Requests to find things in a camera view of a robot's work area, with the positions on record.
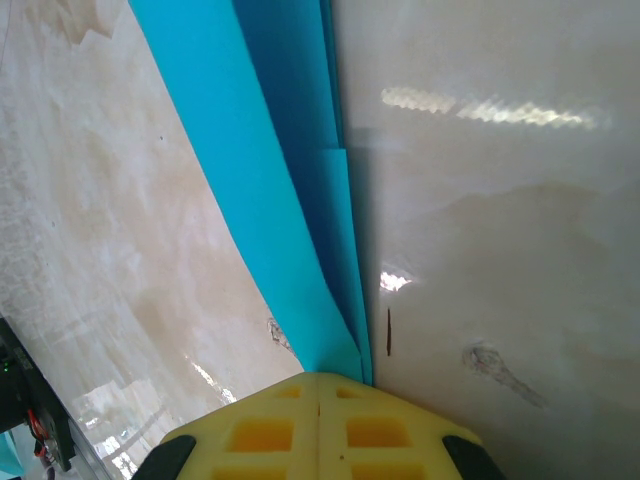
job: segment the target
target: blue foam sheet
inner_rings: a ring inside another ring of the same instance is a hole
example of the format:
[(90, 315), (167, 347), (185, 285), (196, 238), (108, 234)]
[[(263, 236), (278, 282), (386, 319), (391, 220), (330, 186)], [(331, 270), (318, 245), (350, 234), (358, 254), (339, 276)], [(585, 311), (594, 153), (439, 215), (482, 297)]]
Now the blue foam sheet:
[(0, 434), (0, 480), (24, 475), (15, 444), (9, 432)]
[(238, 250), (303, 368), (371, 383), (321, 3), (238, 1), (237, 13), (231, 0), (130, 3)]

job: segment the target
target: white floor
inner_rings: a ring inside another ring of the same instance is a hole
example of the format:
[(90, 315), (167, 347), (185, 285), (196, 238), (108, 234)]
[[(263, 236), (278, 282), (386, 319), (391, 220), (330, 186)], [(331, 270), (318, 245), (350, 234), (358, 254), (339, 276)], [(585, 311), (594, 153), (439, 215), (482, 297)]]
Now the white floor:
[(127, 477), (168, 431), (301, 369), (126, 2), (65, 5), (11, 6), (0, 311)]
[[(126, 2), (9, 7), (0, 311), (126, 478), (300, 366)], [(378, 385), (510, 478), (637, 477), (640, 4), (334, 9)]]

